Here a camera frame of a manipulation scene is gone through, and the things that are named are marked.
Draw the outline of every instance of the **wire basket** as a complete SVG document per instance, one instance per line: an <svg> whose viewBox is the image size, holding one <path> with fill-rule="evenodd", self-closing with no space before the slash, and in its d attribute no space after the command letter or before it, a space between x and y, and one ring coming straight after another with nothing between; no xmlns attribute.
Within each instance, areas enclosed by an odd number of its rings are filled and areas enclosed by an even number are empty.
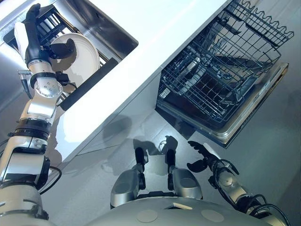
<svg viewBox="0 0 301 226"><path fill-rule="evenodd" d="M37 34L42 46L49 46L57 37L67 33L80 33L79 29L70 24L62 15L57 11L53 5L42 7L40 14L37 18ZM3 37L3 40L18 51L18 45L14 36L14 30L11 30ZM108 58L99 50L100 66L103 66Z"/></svg>
<svg viewBox="0 0 301 226"><path fill-rule="evenodd" d="M161 84L214 121L227 121L292 37L250 2L234 0L162 70Z"/></svg>

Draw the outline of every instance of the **sink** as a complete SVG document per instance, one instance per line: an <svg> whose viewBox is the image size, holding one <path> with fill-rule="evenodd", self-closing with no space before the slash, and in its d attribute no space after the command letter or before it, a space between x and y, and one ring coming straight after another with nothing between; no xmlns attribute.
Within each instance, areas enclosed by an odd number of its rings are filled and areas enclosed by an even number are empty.
<svg viewBox="0 0 301 226"><path fill-rule="evenodd" d="M19 17L19 21L22 21L24 20L25 14L26 10L24 9L22 15L19 14L14 16ZM0 54L4 55L3 58L6 59L5 62L0 62L0 66L4 67L2 63L5 63L6 71L7 69L10 69L12 72L17 71L18 69L24 69L24 65L22 65L22 68L17 66L15 63L16 58L12 57L12 54L7 55L8 46L18 51L14 30L12 29L15 22L16 20L12 19L10 24L7 24L6 29L0 31L0 33L2 33L0 36L3 37L4 41L4 43L0 43ZM76 32L83 34L92 41L99 53L100 69L84 81L71 94L64 93L65 95L62 96L60 106L64 111L71 107L138 46L138 41L135 38L88 0L49 1L48 6L41 8L37 24L42 45L49 45L56 37L64 33ZM10 77L6 76L8 83L12 80L13 83L16 84L16 79L18 80L16 74L11 75ZM22 87L21 84L19 84L19 86L15 85L13 88L16 90L10 90L11 93L20 93ZM6 86L0 87L1 93L2 91L5 91L5 89ZM2 105L8 106L11 104L7 103L8 99L9 98L3 99L3 102L0 103L0 109Z"/></svg>
<svg viewBox="0 0 301 226"><path fill-rule="evenodd" d="M120 61L138 46L137 40L88 0L58 0L53 5L107 58Z"/></svg>

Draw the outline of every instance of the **gray floor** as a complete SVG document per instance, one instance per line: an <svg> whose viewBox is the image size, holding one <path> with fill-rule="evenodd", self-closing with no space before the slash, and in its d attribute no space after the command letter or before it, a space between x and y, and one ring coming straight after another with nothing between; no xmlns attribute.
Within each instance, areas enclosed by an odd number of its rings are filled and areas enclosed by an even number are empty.
<svg viewBox="0 0 301 226"><path fill-rule="evenodd" d="M249 129L253 130L252 124L248 125L249 128L247 126L244 130L246 133ZM153 111L139 129L129 134L128 139L121 145L74 158L64 169L63 177L57 185L42 196L50 219L57 225L82 226L108 212L111 188L122 171L134 166L134 147L137 145L147 150L149 159L145 166L147 189L143 193L157 190L167 192L167 167L164 163L164 155L160 155L165 136L173 136L178 141L176 149L178 167L185 168L186 163L200 158L187 141L156 111ZM290 207L294 202L298 206L299 193L287 193L287 188L294 177L291 174L292 168L279 165L279 161L283 161L286 166L292 163L285 158L289 160L291 155L297 152L296 147L290 147L292 154L287 155L287 152L282 152L280 149L266 148L265 145L258 146L261 140L256 136L253 142L257 145L255 146L251 141L248 142L249 139L243 139L245 136L241 133L227 150L215 145L199 133L193 134L190 140L207 142L222 158L231 160L241 173L240 181L251 192L264 194L271 203L281 204L282 198L285 196L289 198L291 205L288 207L280 205L280 207L288 214L291 221L298 222L300 211L291 210ZM195 174L202 186L204 199L230 208L219 193L209 185L207 179L210 175L209 170ZM299 189L298 186L300 185L293 185L293 189Z"/></svg>

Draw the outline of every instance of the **dishwasher door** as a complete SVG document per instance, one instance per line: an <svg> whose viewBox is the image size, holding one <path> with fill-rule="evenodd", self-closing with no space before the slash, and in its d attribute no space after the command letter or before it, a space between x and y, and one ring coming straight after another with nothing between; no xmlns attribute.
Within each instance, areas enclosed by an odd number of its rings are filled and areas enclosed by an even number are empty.
<svg viewBox="0 0 301 226"><path fill-rule="evenodd" d="M293 36L233 0L162 70L157 108L227 147L286 73L278 48Z"/></svg>
<svg viewBox="0 0 301 226"><path fill-rule="evenodd" d="M175 106L173 103L160 97L157 99L157 107L171 116L188 123L199 133L227 148L281 81L288 70L288 66L288 63L276 63L265 76L261 77L253 85L250 95L220 129L212 129L204 125L192 114L187 113L187 109Z"/></svg>

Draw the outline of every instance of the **dishwasher lower rack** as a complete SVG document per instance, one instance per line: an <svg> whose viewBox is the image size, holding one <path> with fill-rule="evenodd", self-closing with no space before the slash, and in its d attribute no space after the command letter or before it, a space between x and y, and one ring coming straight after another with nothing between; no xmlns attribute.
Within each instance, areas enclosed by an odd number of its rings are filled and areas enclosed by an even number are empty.
<svg viewBox="0 0 301 226"><path fill-rule="evenodd" d="M42 7L37 18L37 34L42 46L49 46L57 37L67 33L82 34L79 29L70 24L53 5ZM3 37L3 40L16 51L18 45L14 30ZM109 59L97 49L100 66L102 67Z"/></svg>
<svg viewBox="0 0 301 226"><path fill-rule="evenodd" d="M292 37L249 2L234 0L162 70L158 97L169 93L178 105L222 126Z"/></svg>

